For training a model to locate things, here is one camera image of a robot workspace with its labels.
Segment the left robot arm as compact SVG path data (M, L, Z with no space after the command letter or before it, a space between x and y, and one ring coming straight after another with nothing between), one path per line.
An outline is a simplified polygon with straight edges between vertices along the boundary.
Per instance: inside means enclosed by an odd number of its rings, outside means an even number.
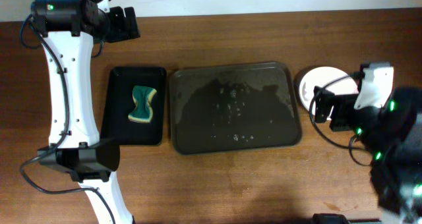
M131 8L111 0L34 0L28 23L47 59L51 93L49 144L35 158L66 173L86 193L99 223L133 223L119 183L119 146L98 132L90 81L95 44L139 36Z

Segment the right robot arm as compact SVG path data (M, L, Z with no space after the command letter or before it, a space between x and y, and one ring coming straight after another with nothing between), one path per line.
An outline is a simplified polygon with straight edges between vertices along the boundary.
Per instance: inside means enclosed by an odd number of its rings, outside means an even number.
M333 131L354 130L371 153L371 183L378 204L400 223L421 222L421 89L396 88L386 105L355 108L357 95L319 86L315 122L331 112Z

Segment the white plate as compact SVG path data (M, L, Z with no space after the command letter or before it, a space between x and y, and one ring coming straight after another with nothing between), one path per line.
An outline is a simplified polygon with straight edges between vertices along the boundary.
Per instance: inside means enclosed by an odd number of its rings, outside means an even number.
M299 71L293 81L298 102L309 112L311 100L314 98L315 86L323 87L344 76L347 76L347 73L336 67L309 66ZM358 94L357 83L350 77L336 82L326 89L336 96Z

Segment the green yellow sponge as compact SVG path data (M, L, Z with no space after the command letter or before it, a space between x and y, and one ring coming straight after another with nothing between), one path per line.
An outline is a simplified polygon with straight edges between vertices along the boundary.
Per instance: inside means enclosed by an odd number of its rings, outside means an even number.
M128 119L135 123L150 123L154 112L152 108L152 100L157 91L147 86L135 86L133 88L132 97L135 108L128 114Z

